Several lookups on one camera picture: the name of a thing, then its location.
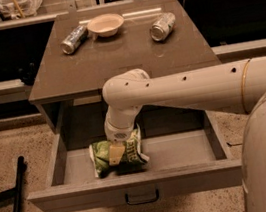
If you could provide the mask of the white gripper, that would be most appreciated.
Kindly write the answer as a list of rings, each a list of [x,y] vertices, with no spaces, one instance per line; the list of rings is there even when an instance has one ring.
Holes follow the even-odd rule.
[[[126,141],[134,129],[134,117],[122,112],[108,112],[105,118],[105,135],[107,140],[115,143],[109,146],[109,164],[117,166],[125,153],[125,146],[121,141]]]

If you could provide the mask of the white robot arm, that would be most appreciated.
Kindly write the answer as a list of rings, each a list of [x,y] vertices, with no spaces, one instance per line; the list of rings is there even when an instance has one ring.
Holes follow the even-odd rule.
[[[242,145],[246,212],[266,212],[266,56],[151,78],[141,69],[110,78],[104,122],[111,141],[126,140],[144,105],[247,114]]]

